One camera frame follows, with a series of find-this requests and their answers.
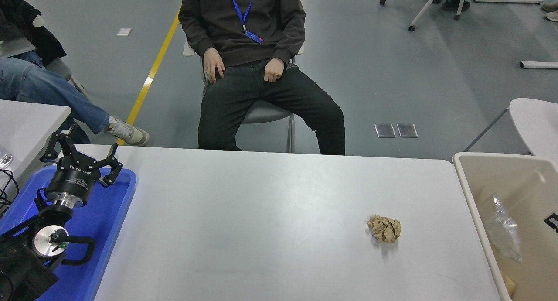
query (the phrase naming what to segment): crumpled paper ball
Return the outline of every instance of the crumpled paper ball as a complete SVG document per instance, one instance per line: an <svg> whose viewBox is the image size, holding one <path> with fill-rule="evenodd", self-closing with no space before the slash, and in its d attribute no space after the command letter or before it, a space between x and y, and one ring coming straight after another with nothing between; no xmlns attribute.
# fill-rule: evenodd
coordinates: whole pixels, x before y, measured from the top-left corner
<svg viewBox="0 0 558 301"><path fill-rule="evenodd" d="M393 243L401 236L401 222L396 219L374 215L366 224L378 242Z"/></svg>

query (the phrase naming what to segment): gray floor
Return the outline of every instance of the gray floor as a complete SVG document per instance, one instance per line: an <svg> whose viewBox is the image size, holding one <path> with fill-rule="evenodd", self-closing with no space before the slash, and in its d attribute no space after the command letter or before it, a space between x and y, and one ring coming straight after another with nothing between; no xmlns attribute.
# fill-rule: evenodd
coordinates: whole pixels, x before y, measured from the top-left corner
<svg viewBox="0 0 558 301"><path fill-rule="evenodd" d="M27 0L64 45L64 58L94 102L127 118L181 0ZM345 114L347 154L449 160L514 98L558 102L558 71L520 60L558 61L558 23L539 5L472 3L459 21L426 0L302 0L307 13L299 67ZM120 28L133 28L117 37ZM179 27L139 111L150 146L197 148L203 83L197 57L182 56ZM419 138L377 138L375 123L414 123ZM244 150L284 152L287 120L243 125ZM295 150L318 154L315 134L296 120ZM114 142L110 136L95 144ZM473 151L524 154L508 115Z"/></svg>

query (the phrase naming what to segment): yellow floor line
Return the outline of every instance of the yellow floor line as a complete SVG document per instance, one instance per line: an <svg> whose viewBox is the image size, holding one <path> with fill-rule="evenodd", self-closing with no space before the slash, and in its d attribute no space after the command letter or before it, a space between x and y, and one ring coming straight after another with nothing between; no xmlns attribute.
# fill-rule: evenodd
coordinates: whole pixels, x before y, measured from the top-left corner
<svg viewBox="0 0 558 301"><path fill-rule="evenodd" d="M153 79L157 74L157 70L159 70L159 65L161 65L161 61L163 60L163 57L167 52L167 48L169 48L169 43L171 42L171 39L173 39L173 35L176 31L177 26L178 26L178 12L176 12L173 25L171 25L171 28L169 29L169 33L167 33L167 37L165 38L165 41L163 42L163 45L159 50L159 54L157 54L157 57L155 58L155 62L153 62L153 65L151 66L151 70L149 71L149 74L147 75L147 78L143 83L143 87L141 88L141 92L139 93L138 98L136 99L136 103L134 104L134 107L132 108L130 115L126 119L127 123L133 124L134 121L136 120L136 116L138 115L138 112L140 112L141 106L143 105L143 101L145 100L145 96L147 96L147 92L149 92L149 88L151 88L151 83L153 82ZM117 143L118 145L123 145L124 141L117 140Z"/></svg>

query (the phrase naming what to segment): robotic arm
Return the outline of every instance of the robotic arm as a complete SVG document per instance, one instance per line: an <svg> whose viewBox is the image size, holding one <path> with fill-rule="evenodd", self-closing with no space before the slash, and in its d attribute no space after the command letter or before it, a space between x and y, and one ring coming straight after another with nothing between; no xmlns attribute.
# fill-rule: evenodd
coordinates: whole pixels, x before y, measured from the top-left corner
<svg viewBox="0 0 558 301"><path fill-rule="evenodd" d="M52 287L58 278L58 265L81 265L90 260L95 241L90 237L71 236L64 228L74 207L85 206L95 182L103 187L113 184L122 169L114 157L117 144L111 146L104 160L95 160L78 152L69 134L53 133L42 162L55 162L56 172L47 188L37 191L34 203L38 213L0 236L0 301L34 300ZM56 144L63 157L58 159ZM110 166L110 173L100 176L100 168ZM68 260L64 251L70 243L87 244L81 260Z"/></svg>

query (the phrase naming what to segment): plastic bag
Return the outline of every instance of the plastic bag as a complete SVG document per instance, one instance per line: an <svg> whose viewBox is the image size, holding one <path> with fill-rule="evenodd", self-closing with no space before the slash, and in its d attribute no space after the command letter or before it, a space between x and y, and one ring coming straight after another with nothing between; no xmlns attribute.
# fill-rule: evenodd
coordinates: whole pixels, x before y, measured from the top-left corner
<svg viewBox="0 0 558 301"><path fill-rule="evenodd" d="M517 223L510 217L498 194L494 193L480 206L480 217L492 245L500 257L521 263L520 235Z"/></svg>

